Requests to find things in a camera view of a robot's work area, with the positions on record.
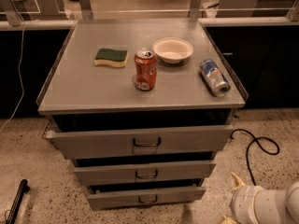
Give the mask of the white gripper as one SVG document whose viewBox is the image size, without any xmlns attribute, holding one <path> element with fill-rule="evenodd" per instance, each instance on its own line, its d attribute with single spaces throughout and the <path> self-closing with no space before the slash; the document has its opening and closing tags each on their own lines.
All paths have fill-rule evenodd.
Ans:
<svg viewBox="0 0 299 224">
<path fill-rule="evenodd" d="M 235 172 L 231 172 L 235 181 L 235 194 L 230 203 L 233 217 L 239 224 L 273 224 L 278 217 L 274 190 L 261 186 L 246 186 Z M 223 216 L 221 224 L 238 224 L 233 218 Z"/>
</svg>

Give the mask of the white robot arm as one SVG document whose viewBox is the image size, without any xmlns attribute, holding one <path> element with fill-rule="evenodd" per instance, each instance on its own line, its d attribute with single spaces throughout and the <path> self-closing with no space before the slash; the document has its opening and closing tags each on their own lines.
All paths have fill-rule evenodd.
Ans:
<svg viewBox="0 0 299 224">
<path fill-rule="evenodd" d="M 287 189 L 247 185 L 235 172 L 232 215 L 221 224 L 299 224 L 299 182 Z"/>
</svg>

